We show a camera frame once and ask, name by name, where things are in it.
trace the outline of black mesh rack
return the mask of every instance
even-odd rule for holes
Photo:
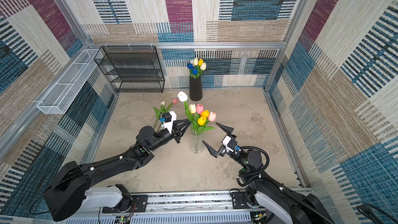
[[[102,46],[98,52],[102,59],[94,60],[118,93],[163,92],[164,76],[156,47]]]

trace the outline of pink tulip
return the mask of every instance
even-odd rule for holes
[[[208,119],[210,122],[215,122],[215,121],[216,121],[216,117],[217,117],[217,114],[216,114],[215,112],[210,112],[210,114],[209,114],[209,116],[207,117],[207,119]]]
[[[196,106],[196,112],[197,112],[197,114],[201,114],[204,110],[205,110],[205,108],[204,108],[201,104],[198,104],[198,105]]]

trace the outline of glass vase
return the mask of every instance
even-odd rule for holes
[[[205,144],[202,142],[201,135],[191,135],[189,140],[189,149],[195,154],[201,153],[205,149]]]

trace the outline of flower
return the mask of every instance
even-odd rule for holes
[[[207,118],[207,116],[208,116],[209,114],[210,114],[209,111],[206,110],[206,111],[203,111],[203,112],[200,114],[200,116]]]
[[[184,92],[182,92],[182,91],[179,92],[177,96],[178,96],[178,99],[179,99],[181,102],[185,102],[185,101],[188,100],[187,94],[184,93]]]
[[[195,104],[190,104],[188,106],[188,110],[191,112],[191,114],[194,114],[196,112]]]
[[[198,114],[201,114],[204,110],[205,110],[205,108],[204,108],[201,104],[198,104],[198,105],[196,106],[196,112],[197,112]]]
[[[199,124],[199,126],[202,126],[202,125],[204,125],[206,123],[206,118],[205,117],[200,117],[199,119],[198,119],[198,124]]]
[[[210,114],[209,114],[209,116],[207,117],[207,119],[208,119],[210,122],[214,122],[214,121],[216,121],[216,117],[217,117],[217,114],[216,114],[215,112],[210,112]]]
[[[206,70],[207,64],[203,62],[203,64],[200,66],[201,70]]]

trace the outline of white wire basket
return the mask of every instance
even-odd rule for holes
[[[44,114],[65,114],[101,59],[98,49],[85,49],[37,105]]]

